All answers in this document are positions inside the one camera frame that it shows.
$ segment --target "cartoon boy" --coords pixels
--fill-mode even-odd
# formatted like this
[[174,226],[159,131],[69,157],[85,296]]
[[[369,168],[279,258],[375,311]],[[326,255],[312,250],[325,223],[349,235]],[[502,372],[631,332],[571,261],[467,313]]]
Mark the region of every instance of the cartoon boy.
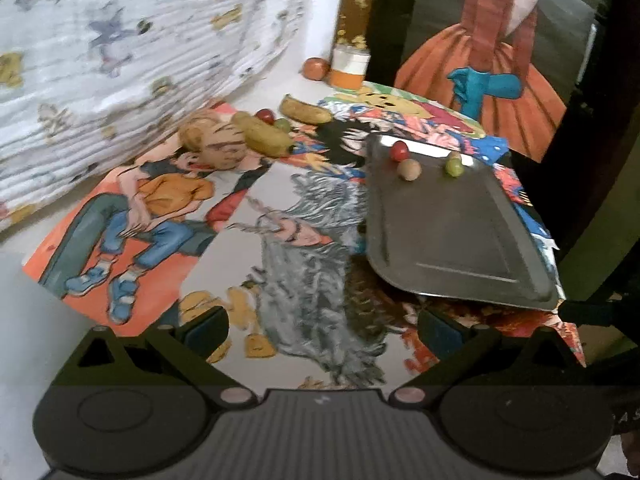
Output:
[[225,123],[207,128],[200,140],[200,153],[181,148],[169,158],[146,162],[119,174],[118,184],[129,209],[111,216],[97,263],[66,280],[68,294],[84,296],[106,282],[126,240],[148,233],[150,245],[108,286],[111,321],[124,324],[131,318],[139,277],[165,261],[193,236],[193,230],[184,223],[185,215],[214,195],[213,184],[204,176],[214,170],[236,167],[246,155],[242,132]]

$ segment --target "toy fruit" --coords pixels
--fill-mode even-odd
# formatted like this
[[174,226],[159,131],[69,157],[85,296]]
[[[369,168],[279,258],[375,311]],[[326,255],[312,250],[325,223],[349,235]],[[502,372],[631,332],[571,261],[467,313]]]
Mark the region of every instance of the toy fruit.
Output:
[[415,180],[422,173],[420,162],[412,158],[406,158],[398,164],[398,175],[409,182]]
[[263,108],[262,110],[258,110],[255,113],[255,116],[258,117],[258,119],[260,119],[261,121],[264,121],[267,124],[273,124],[276,120],[275,115],[273,115],[273,112],[271,110],[269,110],[268,108]]
[[288,134],[293,129],[293,127],[291,126],[291,123],[285,118],[277,119],[273,123],[273,126],[275,126],[279,130],[282,130],[286,134]]
[[461,158],[455,157],[447,157],[447,161],[444,165],[444,171],[449,175],[455,178],[459,177],[463,173],[465,173],[465,167],[462,165]]
[[329,73],[329,62],[321,57],[310,57],[302,66],[302,75],[311,81],[322,81]]
[[409,147],[402,140],[396,140],[389,151],[389,156],[396,162],[402,162],[409,158]]
[[329,110],[298,101],[289,94],[285,95],[280,103],[280,111],[283,115],[305,124],[324,124],[334,118]]
[[247,112],[236,112],[231,122],[244,132],[246,145],[254,152],[278,157],[289,155],[293,140],[282,130],[267,124]]

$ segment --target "gray tray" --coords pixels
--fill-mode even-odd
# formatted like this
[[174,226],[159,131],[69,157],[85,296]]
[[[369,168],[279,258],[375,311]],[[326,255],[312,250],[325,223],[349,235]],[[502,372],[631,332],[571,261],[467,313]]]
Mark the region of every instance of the gray tray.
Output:
[[367,256],[393,286],[427,296],[553,310],[554,278],[492,168],[463,155],[459,178],[443,171],[449,150],[407,139],[422,165],[414,182],[396,173],[393,136],[367,138]]

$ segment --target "cartoon shoe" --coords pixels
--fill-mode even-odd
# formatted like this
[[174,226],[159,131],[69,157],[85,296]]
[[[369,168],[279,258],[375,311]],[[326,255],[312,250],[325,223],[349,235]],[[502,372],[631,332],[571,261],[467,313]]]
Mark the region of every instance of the cartoon shoe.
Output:
[[98,266],[91,267],[80,276],[66,280],[66,291],[70,296],[84,296],[90,290],[106,282],[108,277],[109,269]]
[[116,276],[109,283],[109,308],[107,315],[112,323],[123,325],[129,319],[133,311],[133,303],[136,301],[138,282],[123,278],[124,274]]

